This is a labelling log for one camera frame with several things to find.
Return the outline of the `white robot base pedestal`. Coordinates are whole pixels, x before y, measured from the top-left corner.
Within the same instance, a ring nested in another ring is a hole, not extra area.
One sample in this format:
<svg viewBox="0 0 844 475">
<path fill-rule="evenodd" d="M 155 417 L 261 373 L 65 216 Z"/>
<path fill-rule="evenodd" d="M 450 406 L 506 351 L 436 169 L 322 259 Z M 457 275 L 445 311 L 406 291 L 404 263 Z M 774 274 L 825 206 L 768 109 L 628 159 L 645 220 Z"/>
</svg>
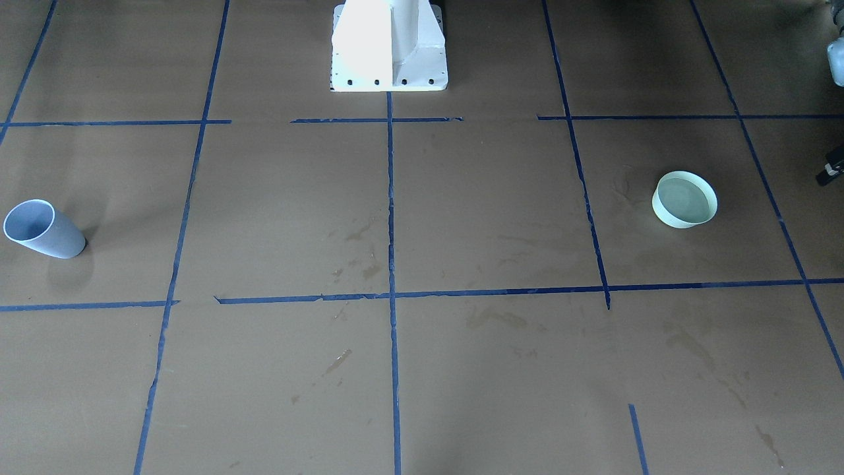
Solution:
<svg viewBox="0 0 844 475">
<path fill-rule="evenodd" d="M 334 8 L 330 90 L 446 90 L 440 1 L 346 1 Z"/>
</svg>

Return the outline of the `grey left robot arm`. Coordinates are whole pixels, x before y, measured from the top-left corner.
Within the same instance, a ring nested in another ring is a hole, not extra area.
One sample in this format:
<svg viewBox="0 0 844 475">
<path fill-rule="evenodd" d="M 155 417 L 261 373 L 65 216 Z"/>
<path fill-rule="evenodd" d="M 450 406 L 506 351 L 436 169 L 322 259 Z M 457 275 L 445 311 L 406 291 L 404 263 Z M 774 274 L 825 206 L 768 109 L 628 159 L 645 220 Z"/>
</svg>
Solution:
<svg viewBox="0 0 844 475">
<path fill-rule="evenodd" d="M 827 46 L 827 59 L 833 82 L 843 87 L 843 36 Z M 843 174 L 843 144 L 826 154 L 825 168 L 815 177 L 820 186 L 826 186 Z"/>
</svg>

